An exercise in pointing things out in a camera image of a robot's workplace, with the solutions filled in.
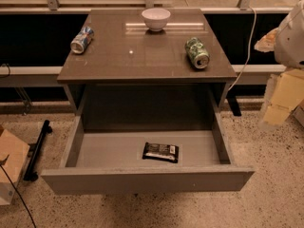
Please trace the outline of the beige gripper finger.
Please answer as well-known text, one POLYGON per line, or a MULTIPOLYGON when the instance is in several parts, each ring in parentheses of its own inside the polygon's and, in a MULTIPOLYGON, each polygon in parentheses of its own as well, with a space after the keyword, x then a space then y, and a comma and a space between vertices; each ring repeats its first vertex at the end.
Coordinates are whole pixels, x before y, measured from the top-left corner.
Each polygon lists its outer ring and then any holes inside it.
POLYGON ((266 85, 258 127, 270 131, 282 126, 303 100, 303 70, 291 69, 280 75, 272 74, 266 85))
POLYGON ((265 34, 254 45, 254 49, 259 52, 271 52, 275 50, 277 28, 272 29, 265 34))

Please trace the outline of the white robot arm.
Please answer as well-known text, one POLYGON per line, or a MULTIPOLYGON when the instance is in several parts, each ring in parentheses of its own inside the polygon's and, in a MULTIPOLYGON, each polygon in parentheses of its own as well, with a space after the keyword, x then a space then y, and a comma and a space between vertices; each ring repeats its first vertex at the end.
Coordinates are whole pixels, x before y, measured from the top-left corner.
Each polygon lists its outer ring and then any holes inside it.
POLYGON ((300 0, 278 28, 256 45, 274 40, 275 60, 286 67, 280 75, 272 74, 267 82, 258 126, 262 130, 280 127, 304 100, 304 0, 300 0))

